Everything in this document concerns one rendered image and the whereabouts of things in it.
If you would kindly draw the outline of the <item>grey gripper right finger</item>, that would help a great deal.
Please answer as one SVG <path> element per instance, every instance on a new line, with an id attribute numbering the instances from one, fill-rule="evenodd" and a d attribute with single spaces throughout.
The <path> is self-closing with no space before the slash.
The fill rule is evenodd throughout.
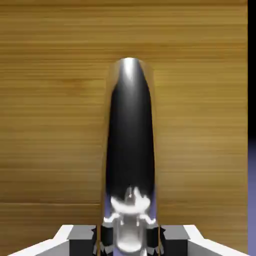
<path id="1" fill-rule="evenodd" d="M 202 236 L 195 225 L 162 225 L 159 256 L 249 256 Z"/>

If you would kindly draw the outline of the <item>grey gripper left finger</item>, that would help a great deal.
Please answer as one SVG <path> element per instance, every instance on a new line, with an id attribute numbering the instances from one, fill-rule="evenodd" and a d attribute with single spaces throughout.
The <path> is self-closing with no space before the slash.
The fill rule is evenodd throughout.
<path id="1" fill-rule="evenodd" d="M 8 256 L 97 256 L 97 226 L 62 225 L 53 238 Z"/>

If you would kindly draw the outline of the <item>curved shiny metal handle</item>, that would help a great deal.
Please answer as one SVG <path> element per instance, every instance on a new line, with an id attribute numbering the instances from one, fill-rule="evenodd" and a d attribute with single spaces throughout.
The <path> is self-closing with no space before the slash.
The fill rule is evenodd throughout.
<path id="1" fill-rule="evenodd" d="M 100 256 L 158 256 L 153 76 L 134 57 L 107 77 Z"/>

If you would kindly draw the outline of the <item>light wood cabinet door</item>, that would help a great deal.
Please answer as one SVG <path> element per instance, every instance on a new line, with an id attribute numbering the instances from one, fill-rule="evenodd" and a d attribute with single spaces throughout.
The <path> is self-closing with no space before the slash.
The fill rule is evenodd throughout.
<path id="1" fill-rule="evenodd" d="M 0 256 L 100 224 L 106 80 L 150 66 L 158 221 L 248 251 L 248 0 L 0 0 Z"/>

